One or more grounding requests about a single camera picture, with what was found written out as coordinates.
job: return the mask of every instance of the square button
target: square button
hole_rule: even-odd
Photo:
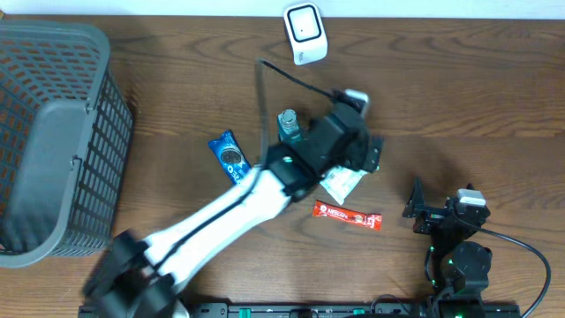
[[[294,39],[297,42],[303,42],[320,36],[318,18],[311,5],[290,11],[289,21]]]

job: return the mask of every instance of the red candy wrapper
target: red candy wrapper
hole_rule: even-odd
[[[380,224],[382,223],[382,215],[359,213],[347,208],[334,207],[318,200],[316,200],[316,204],[314,204],[312,215],[331,217],[346,223],[367,227],[375,231],[380,231]]]

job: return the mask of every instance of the white camera housing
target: white camera housing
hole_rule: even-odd
[[[294,64],[319,61],[328,53],[328,38],[320,11],[313,3],[292,5],[284,11],[284,25],[292,48]]]

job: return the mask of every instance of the wood grain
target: wood grain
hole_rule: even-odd
[[[532,243],[554,280],[533,317],[565,311],[565,29],[562,22],[456,19],[326,19],[328,57],[297,67],[280,19],[10,17],[94,24],[112,46],[112,70],[137,112],[115,233],[142,238],[182,220],[230,187],[207,142],[232,129],[259,154],[253,60],[265,57],[318,87],[353,87],[373,100],[368,125],[386,137],[381,170],[345,204],[382,213],[372,233],[310,217],[318,189],[215,257],[186,297],[235,302],[368,301],[431,290],[422,262],[429,238],[401,218],[413,178],[430,202],[472,182],[487,197],[487,228]],[[330,107],[273,73],[275,114],[306,122]],[[533,255],[483,234],[493,250],[484,298],[525,310],[544,280]],[[74,317],[97,256],[0,269],[0,316]]]

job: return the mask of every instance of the white background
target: white background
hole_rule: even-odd
[[[289,0],[0,0],[6,13],[280,17]],[[565,19],[565,0],[318,0],[324,17]]]

